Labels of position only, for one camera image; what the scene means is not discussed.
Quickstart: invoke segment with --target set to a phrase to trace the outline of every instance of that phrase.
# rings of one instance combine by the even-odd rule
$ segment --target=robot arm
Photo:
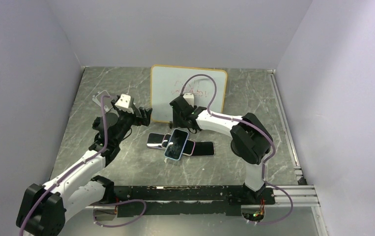
[[[212,130],[232,137],[231,149],[233,153],[245,160],[246,178],[244,185],[259,195],[265,188],[261,177],[263,166],[260,165],[264,156],[270,152],[270,143],[255,129],[234,119],[245,120],[262,130],[271,140],[272,137],[252,113],[244,116],[227,116],[215,112],[208,112],[205,107],[193,106],[192,94],[185,93],[174,99],[170,105],[173,109],[172,127],[189,128],[195,130]]]
[[[116,202],[114,182],[105,177],[92,176],[114,160],[120,151],[119,144],[132,125],[149,126],[152,109],[136,108],[131,96],[125,94],[113,100],[112,106],[119,116],[114,113],[105,114],[106,125],[101,118],[95,119],[92,128],[99,132],[88,151],[75,164],[43,185],[32,184],[27,188],[16,221],[18,227],[47,190],[50,192],[32,213],[25,226],[25,230],[33,235],[58,235],[64,224],[88,205],[95,202]],[[108,143],[104,148],[105,128]],[[103,148],[104,152],[86,161]],[[58,179],[70,170],[73,172],[58,183]]]

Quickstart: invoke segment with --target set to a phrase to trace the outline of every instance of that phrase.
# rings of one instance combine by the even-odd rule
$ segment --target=black phone
[[[215,145],[213,142],[196,142],[191,156],[214,156]]]
[[[165,149],[162,146],[164,134],[150,133],[147,140],[147,148],[151,149]]]
[[[189,133],[187,131],[181,129],[173,130],[172,136],[170,137],[166,150],[164,151],[164,156],[171,160],[180,160],[188,138]]]
[[[161,144],[163,148],[167,147],[170,137],[171,137],[171,134],[164,135],[163,143]],[[184,146],[184,149],[183,149],[183,155],[191,156],[193,154],[193,150],[195,149],[195,146],[196,146],[195,141],[187,140],[186,145]]]

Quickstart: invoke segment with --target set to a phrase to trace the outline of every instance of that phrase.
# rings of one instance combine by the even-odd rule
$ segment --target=marble surface
[[[297,184],[286,132],[280,119],[272,82],[265,70],[225,69],[228,73],[224,114],[244,115],[251,112],[272,135],[277,154],[268,162],[267,179],[273,184]],[[52,177],[76,162],[93,141],[96,131],[93,120],[100,116],[100,107],[92,96],[107,90],[109,94],[129,94],[137,106],[150,107],[150,68],[87,67],[74,102],[61,143]],[[234,155],[228,136],[211,131],[190,135],[195,141],[212,141],[213,157],[183,157],[171,161],[161,150],[146,148],[148,134],[170,133],[167,124],[151,123],[149,127],[134,127],[132,135],[120,145],[115,160],[99,174],[115,185],[218,185],[243,184],[244,161]]]

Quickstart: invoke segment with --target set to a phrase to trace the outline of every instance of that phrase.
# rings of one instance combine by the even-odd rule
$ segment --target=black mounting plate
[[[144,215],[214,214],[241,216],[241,205],[275,204],[272,188],[265,188],[254,199],[244,198],[242,185],[210,186],[115,186],[120,201],[143,199],[147,202]],[[120,205],[118,217],[132,217],[143,210],[139,203]]]

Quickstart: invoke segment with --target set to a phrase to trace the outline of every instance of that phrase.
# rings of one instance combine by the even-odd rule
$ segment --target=white wall
[[[89,66],[275,68],[312,0],[48,0]]]
[[[277,68],[331,236],[375,236],[375,0],[314,0]]]
[[[25,189],[50,175],[80,82],[80,65],[44,0],[0,0],[0,235]]]

